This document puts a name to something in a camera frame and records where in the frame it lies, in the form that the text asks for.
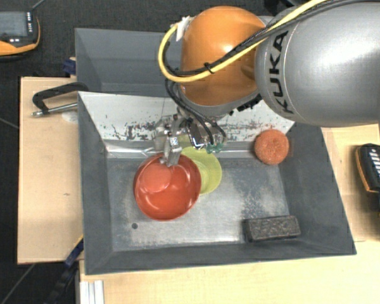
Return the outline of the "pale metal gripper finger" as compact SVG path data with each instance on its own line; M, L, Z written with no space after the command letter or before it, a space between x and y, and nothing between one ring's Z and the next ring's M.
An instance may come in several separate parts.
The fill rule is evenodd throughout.
M179 144L178 137L176 136L168 137L167 165L169 167L178 164L181 151L182 151L182 148Z
M161 142L161 152L162 154L162 159L161 162L165 165L169 165L169 154L170 154L170 142L168 137L164 137Z

